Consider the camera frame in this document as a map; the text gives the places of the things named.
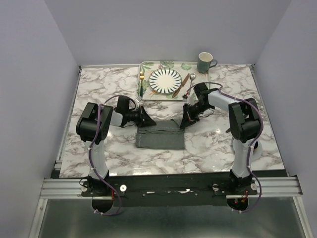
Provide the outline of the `grey cloth napkin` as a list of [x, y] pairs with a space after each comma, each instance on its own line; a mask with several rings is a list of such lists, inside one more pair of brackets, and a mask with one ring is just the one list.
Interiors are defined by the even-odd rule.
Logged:
[[185, 130], [180, 128], [181, 119], [157, 120], [156, 125], [137, 130], [137, 148], [158, 150], [184, 150]]

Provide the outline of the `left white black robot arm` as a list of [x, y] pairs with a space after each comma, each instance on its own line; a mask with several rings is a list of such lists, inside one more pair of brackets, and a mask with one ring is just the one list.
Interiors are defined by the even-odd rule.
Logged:
[[105, 139], [110, 126], [123, 128], [133, 122], [143, 128], [157, 124], [135, 100], [124, 95], [111, 97], [114, 98], [118, 99], [116, 107], [87, 103], [76, 125], [76, 133], [85, 144], [90, 164], [86, 187], [99, 196], [106, 195], [109, 190], [115, 192], [106, 181], [109, 169], [105, 162]]

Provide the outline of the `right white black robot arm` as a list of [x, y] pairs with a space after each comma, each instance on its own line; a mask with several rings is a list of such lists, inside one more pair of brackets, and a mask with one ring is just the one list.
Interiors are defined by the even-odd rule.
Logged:
[[183, 105], [183, 118], [180, 124], [185, 129], [198, 122], [199, 115], [208, 109], [219, 108], [229, 114], [229, 129], [233, 137], [234, 163], [230, 170], [228, 189], [233, 194], [239, 194], [252, 183], [251, 163], [260, 158], [263, 148], [259, 137], [264, 123], [253, 98], [239, 99], [222, 92], [219, 88], [209, 89], [206, 83], [191, 86], [198, 102], [187, 98]]

